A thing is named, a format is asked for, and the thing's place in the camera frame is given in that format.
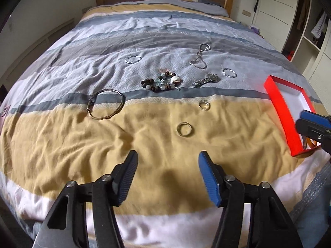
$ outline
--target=wall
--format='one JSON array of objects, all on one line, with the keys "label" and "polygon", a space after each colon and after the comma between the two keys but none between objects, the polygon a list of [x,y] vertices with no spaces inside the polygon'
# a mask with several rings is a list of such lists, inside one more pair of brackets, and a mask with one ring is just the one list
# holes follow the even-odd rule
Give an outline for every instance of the wall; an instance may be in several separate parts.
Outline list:
[{"label": "wall", "polygon": [[[251,24],[256,0],[234,0],[231,18]],[[0,33],[0,77],[31,44],[62,23],[82,17],[82,9],[95,0],[21,0]],[[251,17],[242,14],[252,13]]]}]

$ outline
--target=silver ring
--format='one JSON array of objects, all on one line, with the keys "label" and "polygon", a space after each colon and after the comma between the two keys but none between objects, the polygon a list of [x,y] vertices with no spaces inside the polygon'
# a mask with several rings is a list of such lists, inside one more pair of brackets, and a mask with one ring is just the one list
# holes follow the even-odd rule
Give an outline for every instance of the silver ring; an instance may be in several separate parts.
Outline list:
[{"label": "silver ring", "polygon": [[[139,59],[136,60],[136,61],[128,61],[128,59],[131,59],[131,58],[139,58]],[[130,56],[128,56],[128,57],[125,58],[125,62],[128,63],[128,64],[135,64],[137,62],[140,62],[141,59],[142,59],[142,57],[140,57],[140,56],[131,56],[130,55]]]},{"label": "silver ring", "polygon": [[[189,132],[188,132],[187,134],[183,134],[183,133],[180,132],[180,130],[181,130],[181,128],[182,128],[183,125],[187,125],[187,126],[190,127],[190,130],[189,130]],[[182,123],[179,123],[179,124],[178,124],[176,131],[177,131],[177,133],[179,134],[179,136],[182,136],[182,137],[188,137],[188,136],[190,136],[190,134],[192,133],[193,128],[192,128],[191,124],[189,124],[189,123],[187,123],[187,122],[182,122]]]},{"label": "silver ring", "polygon": [[[227,74],[225,71],[230,71],[230,72],[232,72],[232,73],[234,73],[234,75],[229,75],[229,74]],[[234,70],[231,70],[231,69],[229,69],[229,68],[223,68],[222,69],[222,73],[225,75],[225,76],[227,76],[227,77],[230,77],[230,78],[236,78],[237,77],[237,74],[236,74],[236,72],[234,71]]]},{"label": "silver ring", "polygon": [[199,101],[199,108],[201,110],[208,111],[210,109],[210,104],[208,101],[205,101],[205,100]]},{"label": "silver ring", "polygon": [[[95,116],[93,116],[93,115],[91,114],[91,111],[92,111],[92,109],[90,109],[91,101],[92,101],[92,99],[93,99],[94,97],[96,97],[98,94],[100,94],[101,92],[105,92],[105,91],[115,92],[115,93],[117,93],[118,95],[120,95],[120,96],[122,97],[122,100],[121,100],[120,106],[118,106],[117,109],[116,109],[112,114],[110,114],[109,116],[95,117]],[[100,90],[99,92],[94,93],[94,94],[92,95],[92,97],[88,100],[86,110],[87,110],[87,113],[88,113],[88,115],[90,116],[90,118],[95,119],[95,120],[103,120],[103,119],[106,119],[106,118],[111,118],[112,116],[115,116],[117,113],[119,113],[119,112],[122,110],[124,104],[125,104],[125,97],[124,97],[124,95],[123,95],[121,92],[119,92],[119,91],[117,91],[117,90],[114,90],[114,89],[106,88],[106,89],[102,89],[102,90]]]}]

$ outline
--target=open box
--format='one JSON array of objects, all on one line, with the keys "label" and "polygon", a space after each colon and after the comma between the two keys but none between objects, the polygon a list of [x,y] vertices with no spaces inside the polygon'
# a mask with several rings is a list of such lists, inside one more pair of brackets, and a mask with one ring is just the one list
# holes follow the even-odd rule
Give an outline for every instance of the open box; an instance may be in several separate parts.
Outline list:
[{"label": "open box", "polygon": [[321,144],[317,143],[316,147],[310,148],[307,145],[307,148],[304,149],[302,137],[295,129],[295,121],[300,118],[300,113],[303,110],[315,113],[312,102],[304,89],[272,75],[268,76],[264,88],[282,123],[291,155],[296,156],[320,146]]}]

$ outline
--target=bolt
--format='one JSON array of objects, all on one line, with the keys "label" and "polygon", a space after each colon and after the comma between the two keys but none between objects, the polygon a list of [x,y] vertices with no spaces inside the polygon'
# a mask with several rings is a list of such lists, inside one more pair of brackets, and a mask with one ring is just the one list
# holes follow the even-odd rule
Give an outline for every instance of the bolt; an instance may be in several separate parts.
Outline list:
[{"label": "bolt", "polygon": [[270,184],[268,182],[262,182],[261,186],[266,189],[270,188]]},{"label": "bolt", "polygon": [[67,187],[73,187],[74,185],[75,185],[75,181],[69,181],[68,183],[67,183]]},{"label": "bolt", "polygon": [[111,178],[110,174],[105,174],[105,175],[102,175],[101,180],[102,181],[109,181],[110,178]]},{"label": "bolt", "polygon": [[232,182],[235,180],[235,177],[233,175],[226,175],[225,179],[228,181],[228,182]]}]

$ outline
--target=bed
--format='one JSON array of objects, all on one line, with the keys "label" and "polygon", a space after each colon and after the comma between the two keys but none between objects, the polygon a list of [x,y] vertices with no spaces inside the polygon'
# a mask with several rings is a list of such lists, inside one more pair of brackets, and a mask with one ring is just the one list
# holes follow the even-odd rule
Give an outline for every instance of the bed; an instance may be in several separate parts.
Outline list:
[{"label": "bed", "polygon": [[[95,181],[132,149],[137,172],[115,209],[126,247],[211,245],[222,210],[208,199],[198,167],[202,150],[244,183],[271,183],[297,221],[327,184],[330,156],[321,149],[291,156],[263,84],[269,75],[295,83],[326,114],[308,81],[263,38],[230,19],[233,0],[96,1],[26,70],[0,108],[0,191],[24,230],[35,238],[68,181]],[[189,63],[201,44],[211,47],[201,55],[205,69]],[[130,55],[141,60],[125,62]],[[223,68],[237,77],[226,77]],[[180,91],[142,87],[142,80],[166,71],[180,77]],[[192,87],[209,73],[218,82]],[[104,88],[123,93],[125,104],[112,118],[93,120],[88,100]],[[208,111],[198,107],[200,100],[209,102]],[[100,94],[93,114],[108,115],[119,102]],[[180,122],[193,126],[189,137],[177,134]],[[86,215],[95,247],[91,206]],[[241,247],[248,229],[249,207]]]}]

